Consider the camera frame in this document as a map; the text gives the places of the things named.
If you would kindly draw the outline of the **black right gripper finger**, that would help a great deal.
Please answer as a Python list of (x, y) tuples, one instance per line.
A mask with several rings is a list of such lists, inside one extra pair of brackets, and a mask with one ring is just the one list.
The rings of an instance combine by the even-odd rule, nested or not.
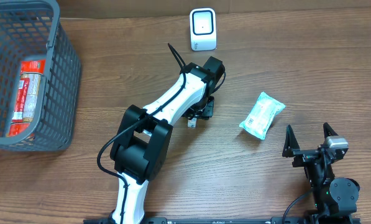
[(324, 131), (324, 138), (338, 135), (328, 123), (323, 124), (323, 131)]
[(283, 157), (294, 157), (295, 152), (300, 150), (300, 146), (296, 140), (295, 134), (291, 125), (286, 127), (286, 138), (283, 147), (282, 156)]

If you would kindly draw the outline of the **small orange box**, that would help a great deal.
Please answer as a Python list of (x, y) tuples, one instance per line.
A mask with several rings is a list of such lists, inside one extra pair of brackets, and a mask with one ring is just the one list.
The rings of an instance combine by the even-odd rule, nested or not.
[(195, 128), (196, 127), (196, 122), (197, 122), (196, 118), (189, 119), (188, 120), (188, 127), (189, 128)]

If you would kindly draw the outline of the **teal wet wipes pack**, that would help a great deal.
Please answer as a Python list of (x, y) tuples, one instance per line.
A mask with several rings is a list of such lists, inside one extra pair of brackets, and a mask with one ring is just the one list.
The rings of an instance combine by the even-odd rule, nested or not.
[(264, 140), (274, 117), (285, 107), (285, 104), (261, 92), (250, 113), (239, 127), (258, 139)]

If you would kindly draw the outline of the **red snack packet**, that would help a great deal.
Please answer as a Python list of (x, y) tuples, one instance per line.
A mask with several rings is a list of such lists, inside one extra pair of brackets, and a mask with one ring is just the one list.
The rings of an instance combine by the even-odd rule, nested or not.
[(14, 111), (12, 114), (11, 125), (9, 127), (7, 137), (17, 136), (18, 134), (25, 131), (30, 123), (23, 122), (22, 115), (24, 111), (25, 100), (27, 96), (27, 90), (29, 87), (29, 79), (22, 78), (21, 75), (24, 72), (29, 73), (40, 73), (41, 79), (44, 74), (45, 59), (42, 60), (28, 60), (22, 61), (20, 67), (20, 80), (17, 87), (16, 100), (14, 104)]

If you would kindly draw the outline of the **orange brown snack bag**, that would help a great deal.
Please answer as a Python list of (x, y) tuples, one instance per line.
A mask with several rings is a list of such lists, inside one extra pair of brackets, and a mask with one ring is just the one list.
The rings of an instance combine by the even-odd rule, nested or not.
[(30, 123), (33, 120), (35, 114), (41, 74), (24, 72), (21, 77), (29, 79), (29, 87), (27, 90), (22, 119), (23, 122)]

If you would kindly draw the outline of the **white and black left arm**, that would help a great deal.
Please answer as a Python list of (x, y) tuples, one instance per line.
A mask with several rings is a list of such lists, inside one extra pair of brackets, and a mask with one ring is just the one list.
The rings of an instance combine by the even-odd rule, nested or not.
[(224, 77), (225, 66), (217, 58), (208, 58), (202, 67), (189, 63), (160, 98), (142, 108), (132, 105), (125, 110), (110, 152), (119, 176), (119, 193), (109, 223), (144, 219), (147, 187), (163, 166), (174, 124), (181, 117), (190, 121), (211, 118), (212, 94)]

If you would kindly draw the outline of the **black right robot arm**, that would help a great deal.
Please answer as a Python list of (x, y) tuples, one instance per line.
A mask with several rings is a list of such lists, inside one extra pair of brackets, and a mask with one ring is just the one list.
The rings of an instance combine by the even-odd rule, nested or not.
[(302, 150), (291, 126), (286, 128), (282, 156), (293, 158), (293, 167), (302, 167), (310, 189), (286, 208), (282, 223), (288, 223), (291, 208), (308, 195), (313, 195), (314, 210), (305, 211), (298, 223), (360, 223), (353, 219), (357, 211), (360, 185), (351, 178), (336, 177), (332, 164), (343, 159), (349, 149), (344, 136), (338, 135), (328, 123), (323, 124), (324, 142), (316, 149)]

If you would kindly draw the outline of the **white barcode scanner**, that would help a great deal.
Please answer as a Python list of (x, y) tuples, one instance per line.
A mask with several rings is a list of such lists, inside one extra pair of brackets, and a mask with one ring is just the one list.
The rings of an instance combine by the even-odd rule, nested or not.
[(193, 9), (190, 18), (190, 44), (193, 51), (217, 47), (216, 13), (212, 8)]

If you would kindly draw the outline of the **grey plastic mesh basket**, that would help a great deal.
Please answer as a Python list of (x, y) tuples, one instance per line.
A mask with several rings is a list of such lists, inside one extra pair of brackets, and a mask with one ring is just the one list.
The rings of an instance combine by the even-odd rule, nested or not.
[[(33, 120), (8, 136), (21, 63), (45, 60)], [(53, 0), (0, 1), (0, 149), (60, 151), (73, 138), (81, 60)]]

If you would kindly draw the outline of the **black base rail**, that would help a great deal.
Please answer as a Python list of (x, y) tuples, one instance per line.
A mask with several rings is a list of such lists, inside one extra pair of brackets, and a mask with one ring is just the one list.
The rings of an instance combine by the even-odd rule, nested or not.
[[(100, 219), (86, 219), (84, 224), (108, 224), (116, 223), (111, 216)], [(164, 217), (144, 218), (141, 224), (281, 224), (282, 217), (272, 217), (266, 219), (167, 219)], [(301, 217), (286, 217), (286, 224), (302, 224), (313, 223), (306, 221)], [(336, 220), (333, 218), (325, 218), (319, 223), (355, 223), (361, 224), (359, 218), (353, 218), (352, 222), (347, 220)]]

